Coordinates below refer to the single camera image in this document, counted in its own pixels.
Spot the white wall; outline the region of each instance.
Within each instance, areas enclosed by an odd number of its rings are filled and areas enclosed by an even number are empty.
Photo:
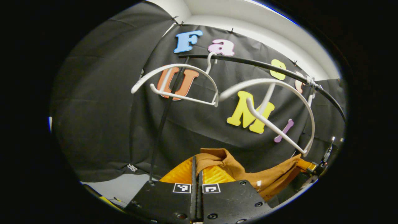
[[[149,0],[178,23],[211,26],[245,35],[297,60],[315,80],[340,78],[334,60],[305,30],[251,0]]]

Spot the hanger hook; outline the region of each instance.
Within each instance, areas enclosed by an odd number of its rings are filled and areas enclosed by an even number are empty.
[[[209,71],[210,71],[210,69],[211,69],[210,59],[211,59],[211,56],[213,56],[213,55],[217,55],[217,54],[214,53],[214,52],[210,52],[210,54],[207,56],[207,69],[206,69],[206,73],[207,73],[207,74],[209,74]]]

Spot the brown cloth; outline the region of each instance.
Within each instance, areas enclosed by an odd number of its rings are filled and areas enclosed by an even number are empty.
[[[235,180],[249,181],[264,201],[268,201],[311,165],[300,157],[301,154],[258,173],[246,173],[245,168],[226,149],[202,148],[201,153],[196,155],[196,176],[204,168],[218,165]]]

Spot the white plastic hanger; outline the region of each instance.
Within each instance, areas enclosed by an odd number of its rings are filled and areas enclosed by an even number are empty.
[[[190,100],[190,101],[194,101],[194,102],[198,102],[198,103],[203,103],[203,104],[208,104],[208,105],[214,105],[214,107],[217,107],[218,104],[219,104],[219,92],[218,92],[216,83],[215,83],[214,80],[209,76],[209,71],[210,71],[210,69],[211,69],[210,58],[211,58],[211,56],[213,56],[213,55],[216,55],[216,53],[211,52],[211,53],[209,54],[209,56],[207,57],[207,69],[206,69],[206,71],[203,71],[203,70],[201,70],[201,69],[199,69],[199,68],[197,68],[197,67],[195,67],[195,66],[187,65],[187,64],[171,64],[171,65],[165,65],[165,66],[162,66],[162,67],[160,67],[160,68],[157,68],[157,69],[155,69],[155,70],[153,70],[153,71],[147,73],[146,75],[144,75],[141,79],[139,79],[138,82],[132,87],[131,93],[134,94],[134,93],[142,86],[142,84],[144,84],[144,82],[146,82],[147,80],[149,80],[152,76],[154,76],[154,75],[156,75],[156,74],[162,72],[162,71],[165,70],[165,69],[169,69],[169,70],[167,71],[167,73],[166,73],[166,77],[164,78],[164,80],[163,80],[163,82],[162,82],[162,85],[161,85],[161,87],[160,87],[160,90],[157,90],[156,87],[155,87],[155,85],[154,85],[153,83],[151,83],[151,84],[149,85],[150,88],[151,88],[151,90],[152,90],[154,93],[156,93],[156,94],[158,94],[158,95],[165,95],[165,96],[177,97],[177,98],[181,98],[181,99],[185,99],[185,100]],[[166,87],[167,80],[169,79],[169,76],[170,76],[170,73],[171,73],[171,71],[172,71],[172,68],[174,68],[174,67],[193,69],[193,70],[196,70],[196,71],[198,71],[198,72],[204,74],[207,78],[209,78],[210,81],[211,81],[211,83],[212,83],[213,86],[214,86],[214,89],[215,89],[215,94],[214,94],[213,100],[212,100],[211,102],[206,102],[206,101],[197,100],[197,99],[193,99],[193,98],[186,97],[186,96],[181,96],[181,95],[177,95],[177,94],[172,94],[172,93],[169,93],[169,92],[165,92],[165,91],[164,91],[164,88]]]
[[[305,100],[305,98],[293,87],[291,87],[290,85],[288,85],[287,83],[284,83],[280,80],[275,80],[275,79],[252,79],[252,80],[248,80],[248,81],[244,81],[241,83],[238,83],[234,86],[231,86],[230,88],[228,88],[227,90],[225,90],[224,92],[222,92],[220,94],[220,101],[224,101],[226,100],[228,97],[230,97],[232,94],[246,88],[249,86],[254,86],[254,85],[258,85],[258,84],[271,84],[268,88],[267,93],[265,94],[265,97],[263,99],[263,102],[261,103],[261,106],[259,108],[259,111],[257,112],[254,109],[253,106],[253,102],[251,100],[251,98],[246,98],[246,104],[248,106],[248,109],[250,111],[250,113],[255,116],[257,119],[259,119],[261,122],[263,122],[267,127],[269,127],[271,130],[273,130],[274,132],[276,132],[277,134],[279,134],[280,136],[282,136],[283,139],[285,139],[286,141],[288,141],[292,146],[294,146],[297,150],[299,150],[304,157],[307,156],[308,152],[311,149],[312,146],[312,142],[314,141],[314,135],[315,135],[315,121],[314,121],[314,115],[312,113],[311,110],[311,103],[312,103],[312,99],[315,96],[314,94],[310,95],[308,98],[308,102],[307,100]],[[285,87],[289,90],[291,90],[293,93],[295,93],[304,103],[304,105],[306,106],[308,112],[310,113],[310,118],[311,118],[311,124],[312,124],[312,132],[311,132],[311,138],[310,141],[307,143],[306,147],[304,149],[300,148],[300,146],[298,146],[291,138],[289,138],[285,133],[283,133],[278,127],[276,127],[273,123],[271,123],[268,119],[266,119],[265,117],[262,116],[268,102],[269,99],[271,98],[272,92],[274,90],[275,85],[278,86],[282,86]]]

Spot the yellow letter m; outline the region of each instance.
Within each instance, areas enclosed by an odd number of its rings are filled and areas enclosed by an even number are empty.
[[[262,134],[264,132],[264,126],[265,124],[261,121],[259,121],[258,119],[256,119],[249,111],[249,108],[246,104],[246,98],[250,97],[252,99],[252,102],[254,104],[254,100],[253,100],[253,95],[251,95],[248,92],[245,91],[239,91],[238,92],[238,96],[239,96],[239,102],[238,105],[236,106],[236,109],[234,111],[234,114],[232,115],[232,117],[228,118],[226,121],[228,124],[232,124],[235,126],[239,126],[240,125],[240,118],[243,116],[243,127],[246,128],[247,126],[249,126],[249,124],[251,124],[254,120],[256,120],[252,125],[250,125],[249,130],[252,132],[256,132],[259,134]],[[263,117],[265,117],[266,119],[268,119],[270,113],[275,109],[275,106],[268,102],[267,107],[264,110],[263,113]]]

